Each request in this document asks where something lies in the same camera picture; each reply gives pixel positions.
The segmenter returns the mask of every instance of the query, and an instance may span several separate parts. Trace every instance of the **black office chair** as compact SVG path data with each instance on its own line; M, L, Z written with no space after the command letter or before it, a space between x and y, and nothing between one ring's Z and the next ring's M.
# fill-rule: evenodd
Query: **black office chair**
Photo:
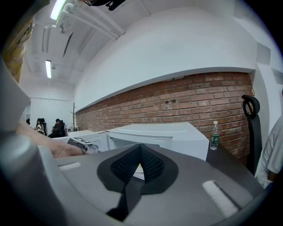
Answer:
M63 122L63 120L60 120L60 123L63 124L65 127L65 123ZM62 134L62 136L68 136L67 129L64 129L64 133Z
M258 116L258 112L260 111L260 103L255 97L249 95L243 95L242 98L244 99L244 114L249 123L250 151L246 167L253 175L255 175L262 150L260 118Z
M46 122L45 122L44 118L41 118L40 121L41 121L41 124L43 125L44 135L47 136L47 133L46 133Z

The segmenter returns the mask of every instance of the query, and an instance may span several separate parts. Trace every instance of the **black hair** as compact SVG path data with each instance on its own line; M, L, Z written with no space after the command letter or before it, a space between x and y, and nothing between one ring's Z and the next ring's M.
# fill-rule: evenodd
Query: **black hair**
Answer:
M40 122L39 124L40 124L40 127L41 127L41 129L42 129L42 124L41 124L41 120L40 120L40 118L38 118L37 119L37 121L36 121L36 126L35 127L37 127L37 125L38 125L38 123L37 122Z

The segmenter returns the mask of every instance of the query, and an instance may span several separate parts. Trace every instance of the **plastic bottle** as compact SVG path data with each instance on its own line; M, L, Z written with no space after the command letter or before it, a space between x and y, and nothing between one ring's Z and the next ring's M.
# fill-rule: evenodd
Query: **plastic bottle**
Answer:
M211 132L210 149L216 150L218 147L218 140L219 140L219 132L218 132L218 126L217 126L218 122L214 121L213 124L214 124L214 127Z

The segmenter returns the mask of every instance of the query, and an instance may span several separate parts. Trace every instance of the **seated person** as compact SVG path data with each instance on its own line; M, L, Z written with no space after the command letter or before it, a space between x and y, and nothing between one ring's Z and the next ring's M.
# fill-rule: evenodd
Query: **seated person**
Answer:
M52 133L48 137L56 138L65 136L65 123L61 123L60 119L56 119L56 124L52 127Z
M283 115L273 126L261 152L255 177L263 188L267 188L283 166Z
M43 125L41 124L40 118L37 119L37 123L36 126L34 127L34 130L44 135L44 129L43 129Z
M84 152L74 145L50 139L47 136L41 136L27 123L20 121L17 127L17 133L27 136L32 143L49 148L54 158L83 155Z
M27 123L31 125L31 120L29 118L27 119Z

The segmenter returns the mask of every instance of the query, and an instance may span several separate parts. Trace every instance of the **white strip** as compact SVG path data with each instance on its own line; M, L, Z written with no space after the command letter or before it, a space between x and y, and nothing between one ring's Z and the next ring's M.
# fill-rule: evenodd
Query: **white strip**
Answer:
M51 62L49 60L45 61L45 66L46 66L46 73L47 77L51 79Z
M225 218L228 218L239 211L233 202L219 189L214 181L204 182L203 188L218 206Z
M138 179L145 180L145 176L143 173L134 173L133 176Z
M59 169L61 171L65 171L65 170L70 170L70 169L78 168L80 166L81 166L81 164L79 162L74 162L74 163L71 163L71 164L68 164L68 165L60 166Z

